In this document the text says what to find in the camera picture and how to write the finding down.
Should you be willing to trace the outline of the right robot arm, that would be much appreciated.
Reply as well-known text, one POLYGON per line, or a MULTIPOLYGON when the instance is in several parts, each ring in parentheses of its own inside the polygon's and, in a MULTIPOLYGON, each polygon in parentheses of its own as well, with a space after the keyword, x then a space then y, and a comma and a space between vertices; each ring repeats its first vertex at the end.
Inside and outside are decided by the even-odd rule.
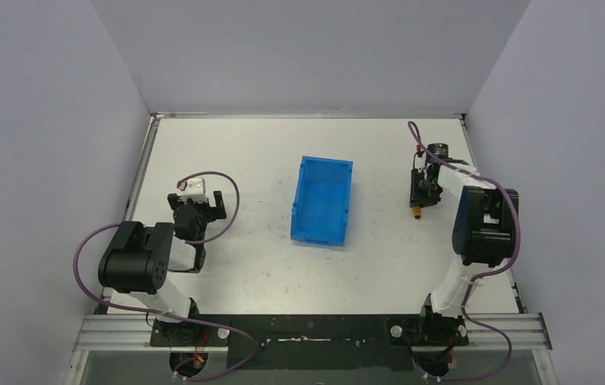
POLYGON ((511 209, 518 208, 518 193, 507 189, 502 193, 469 164, 447 168, 427 163, 410 173, 409 205, 427 208, 437 205, 443 193, 450 193, 457 202, 453 220, 453 257, 445 277, 427 297, 425 305, 433 313, 414 322, 416 337, 432 344, 447 330, 441 317, 457 318, 484 274, 504 265, 514 254, 517 229, 511 209))

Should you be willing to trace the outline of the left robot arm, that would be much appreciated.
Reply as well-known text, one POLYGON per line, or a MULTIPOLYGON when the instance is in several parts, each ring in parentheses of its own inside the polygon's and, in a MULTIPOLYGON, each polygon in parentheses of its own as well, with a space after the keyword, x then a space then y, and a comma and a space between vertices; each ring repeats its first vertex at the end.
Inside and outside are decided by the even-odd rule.
POLYGON ((124 221, 102 256, 99 283, 140 301, 156 318, 170 322, 169 335, 182 346, 195 343, 201 324, 196 302, 169 280, 169 273, 198 274, 206 259, 205 232, 209 223, 227 218, 222 192, 213 192, 214 202, 203 192, 171 193, 171 222, 146 226, 124 221))

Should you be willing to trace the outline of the orange black screwdriver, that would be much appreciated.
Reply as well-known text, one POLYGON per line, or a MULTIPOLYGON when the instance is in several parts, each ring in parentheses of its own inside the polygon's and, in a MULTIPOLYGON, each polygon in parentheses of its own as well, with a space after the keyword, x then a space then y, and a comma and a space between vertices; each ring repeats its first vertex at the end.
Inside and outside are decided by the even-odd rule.
POLYGON ((422 216, 422 208, 420 206, 414 206, 412 208, 412 213, 415 219, 421 219, 422 216))

